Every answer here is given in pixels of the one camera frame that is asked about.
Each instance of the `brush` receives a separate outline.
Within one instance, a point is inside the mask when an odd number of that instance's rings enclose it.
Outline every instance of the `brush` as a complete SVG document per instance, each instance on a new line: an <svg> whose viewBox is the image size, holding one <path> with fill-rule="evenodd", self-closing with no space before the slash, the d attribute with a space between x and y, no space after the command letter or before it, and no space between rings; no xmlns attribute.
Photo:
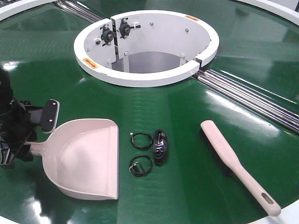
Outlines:
<svg viewBox="0 0 299 224"><path fill-rule="evenodd" d="M280 206L242 166L234 150L223 137L216 124L211 120L206 120L200 126L208 140L209 148L218 155L220 163L224 163L224 167L227 168L225 169L226 172L231 170L236 174L268 215L278 216L281 212Z"/></svg>

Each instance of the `metal rod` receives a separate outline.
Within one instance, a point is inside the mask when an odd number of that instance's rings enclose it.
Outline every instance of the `metal rod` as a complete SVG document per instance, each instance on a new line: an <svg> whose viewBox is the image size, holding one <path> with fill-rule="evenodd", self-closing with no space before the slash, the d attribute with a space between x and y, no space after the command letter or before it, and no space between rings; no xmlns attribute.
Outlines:
<svg viewBox="0 0 299 224"><path fill-rule="evenodd" d="M287 116L282 116L281 113L277 113L270 110L268 106L263 106L262 104L257 103L256 101L252 101L251 98L248 98L245 95L239 94L237 91L233 91L230 88L227 88L227 85L223 85L224 83L215 82L215 80L211 79L210 77L207 77L206 72L204 72L202 75L199 75L197 79L206 84L207 86L217 90L218 92L236 100L237 102L245 105L246 107L266 116L267 118L270 118L271 120L285 126L286 128L299 133L299 120L297 122L294 122Z"/></svg>
<svg viewBox="0 0 299 224"><path fill-rule="evenodd" d="M290 117L294 118L297 121L299 119L298 114L295 114L295 113L283 108L282 106L277 105L277 104L271 102L270 100L260 96L259 94L256 93L257 92L256 90L250 89L250 88L246 87L243 84L237 83L235 80L230 79L230 78L228 78L228 77L226 77L226 76L224 76L224 75L222 75L222 74L220 74L220 73L218 73L214 70L207 70L205 72L205 74L212 74L213 76L216 76L216 77L220 78L221 80L225 81L226 83L232 84L233 86L242 89L242 91L248 93L249 95L255 96L256 98L261 100L263 103L267 103L268 105L273 106L275 109L280 110L282 113L286 114L287 116L290 116Z"/></svg>
<svg viewBox="0 0 299 224"><path fill-rule="evenodd" d="M93 12L87 10L86 8L83 8L83 7L81 7L81 6L79 6L79 5L75 4L75 3L70 2L70 1L65 1L64 4L67 5L67 6L69 6L69 7L71 7L71 8L73 8L73 9L75 9L76 11L79 11L79 12L81 12L83 14L86 14L87 16L95 19L96 21L100 21L100 20L103 19L102 17L94 14Z"/></svg>
<svg viewBox="0 0 299 224"><path fill-rule="evenodd" d="M208 73L205 73L205 76L209 79L212 79L214 82L225 86L226 88L228 88L235 94L243 96L244 98L248 99L249 101L255 102L257 105L259 105L259 107L266 108L269 111L271 111L272 113L277 113L280 116L285 117L286 119L288 119L290 122L292 122L294 124L298 123L298 119L291 116L289 113L285 112L285 110L281 110L277 106L274 106L273 104L269 104L264 98L256 97L255 95L250 94L250 91L243 91L242 89L240 89L240 86L227 83L226 81L221 80L217 76L211 76Z"/></svg>
<svg viewBox="0 0 299 224"><path fill-rule="evenodd" d="M62 1L58 0L55 2L55 4L60 7L61 9L63 9L64 11L68 12L68 13L71 13L77 17L80 17L81 19L84 19L90 23L94 23L94 22L97 22L98 19L94 19L93 17L90 16L90 14L87 14L86 12L84 11L78 11L78 10L75 10L74 8L70 7L70 6L67 6L65 5Z"/></svg>

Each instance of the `black cable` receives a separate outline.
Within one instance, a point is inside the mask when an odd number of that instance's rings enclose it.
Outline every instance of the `black cable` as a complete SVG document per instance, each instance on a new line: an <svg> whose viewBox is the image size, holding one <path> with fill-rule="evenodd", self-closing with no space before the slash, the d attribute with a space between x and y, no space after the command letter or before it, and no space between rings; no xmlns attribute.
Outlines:
<svg viewBox="0 0 299 224"><path fill-rule="evenodd" d="M149 139L149 144L147 146L145 146L145 147L138 146L138 145L136 145L134 143L134 137L137 136L137 135L140 135L140 134L146 135L148 137L148 139ZM138 133L135 133L135 134L131 133L131 144L135 148L138 148L139 150L145 151L145 150L148 150L150 148L150 146L153 144L153 138L148 133L143 133L143 132L138 132Z"/></svg>
<svg viewBox="0 0 299 224"><path fill-rule="evenodd" d="M148 171L145 171L144 166L139 161L134 162L138 158L147 158L149 160L149 169L148 169ZM138 156L135 156L130 161L129 171L134 176L137 176L137 177L146 176L147 174L149 174L151 172L151 170L152 170L152 161L151 161L151 159L150 159L150 157L148 155L138 155Z"/></svg>
<svg viewBox="0 0 299 224"><path fill-rule="evenodd" d="M167 137L163 130L156 130L154 135L154 146L153 146L153 156L155 160L155 164L157 166L161 166L164 159L167 156Z"/></svg>

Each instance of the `label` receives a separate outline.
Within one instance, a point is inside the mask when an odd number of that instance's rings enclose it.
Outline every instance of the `label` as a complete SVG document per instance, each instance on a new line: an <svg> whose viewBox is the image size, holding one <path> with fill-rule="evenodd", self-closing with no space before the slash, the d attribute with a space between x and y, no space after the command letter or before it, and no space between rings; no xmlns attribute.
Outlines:
<svg viewBox="0 0 299 224"><path fill-rule="evenodd" d="M89 58L84 58L83 61L88 64L92 69L96 69L98 68L97 64L95 62L93 62L92 60L90 60Z"/></svg>
<svg viewBox="0 0 299 224"><path fill-rule="evenodd" d="M190 19L190 20L194 20L194 21L199 21L199 19L193 17L193 16L190 16L190 15L185 15L186 18Z"/></svg>

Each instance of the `pink dustpan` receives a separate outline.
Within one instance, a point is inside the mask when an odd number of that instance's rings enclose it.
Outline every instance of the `pink dustpan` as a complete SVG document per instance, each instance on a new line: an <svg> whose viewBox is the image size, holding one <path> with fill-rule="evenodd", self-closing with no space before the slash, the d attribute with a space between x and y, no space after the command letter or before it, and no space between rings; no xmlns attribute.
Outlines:
<svg viewBox="0 0 299 224"><path fill-rule="evenodd" d="M47 177L66 195L118 199L118 126L108 119L78 119L59 126L45 142L27 142L43 158Z"/></svg>

